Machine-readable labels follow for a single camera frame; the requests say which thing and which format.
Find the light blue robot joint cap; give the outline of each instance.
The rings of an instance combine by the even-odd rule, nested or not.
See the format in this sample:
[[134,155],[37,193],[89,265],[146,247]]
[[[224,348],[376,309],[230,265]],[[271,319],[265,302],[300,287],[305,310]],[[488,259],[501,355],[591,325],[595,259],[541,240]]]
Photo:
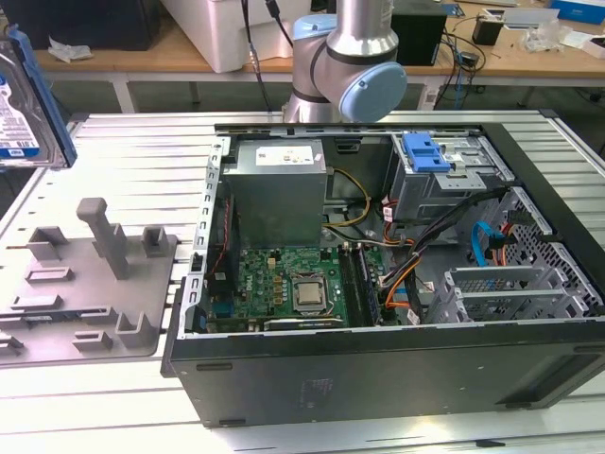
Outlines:
[[312,14],[294,23],[294,41],[329,34],[337,27],[335,14]]
[[340,113],[357,123],[373,123],[397,108],[406,88],[403,66],[394,61],[381,63],[349,85],[340,99]]

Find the power cable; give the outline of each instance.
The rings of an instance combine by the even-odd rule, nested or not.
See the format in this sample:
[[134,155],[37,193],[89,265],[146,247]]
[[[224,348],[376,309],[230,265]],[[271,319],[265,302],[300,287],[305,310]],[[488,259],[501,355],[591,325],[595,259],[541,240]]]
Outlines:
[[261,75],[261,67],[258,62],[258,54],[256,53],[256,48],[252,43],[252,34],[250,28],[250,10],[248,7],[248,0],[241,0],[242,4],[242,14],[244,16],[244,26],[246,28],[246,37],[248,39],[248,46],[250,47],[250,60],[252,63],[252,67],[254,68],[254,74],[256,75],[256,80],[258,81],[258,85],[261,89],[261,93],[263,95],[263,99],[265,100],[265,106],[267,107],[267,112],[273,112],[271,109],[271,102],[268,98],[267,89],[265,88],[265,83],[263,82],[263,76]]

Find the hard drive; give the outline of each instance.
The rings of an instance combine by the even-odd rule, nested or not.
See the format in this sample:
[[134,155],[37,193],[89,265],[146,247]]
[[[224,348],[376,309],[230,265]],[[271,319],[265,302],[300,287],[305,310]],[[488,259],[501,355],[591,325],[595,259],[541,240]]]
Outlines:
[[29,38],[0,39],[0,167],[71,167],[77,158]]

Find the power supply label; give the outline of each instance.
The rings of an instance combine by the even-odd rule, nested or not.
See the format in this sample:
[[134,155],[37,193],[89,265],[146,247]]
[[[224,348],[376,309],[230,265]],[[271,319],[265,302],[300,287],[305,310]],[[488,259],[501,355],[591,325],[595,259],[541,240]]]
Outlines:
[[256,149],[257,166],[310,166],[314,163],[311,147],[259,147]]

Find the blue plastic clip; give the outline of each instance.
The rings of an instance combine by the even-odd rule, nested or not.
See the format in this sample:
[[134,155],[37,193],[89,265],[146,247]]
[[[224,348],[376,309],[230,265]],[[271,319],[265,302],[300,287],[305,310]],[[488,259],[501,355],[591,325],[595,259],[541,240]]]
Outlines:
[[443,160],[441,148],[426,132],[404,135],[404,148],[415,172],[449,172],[452,167]]

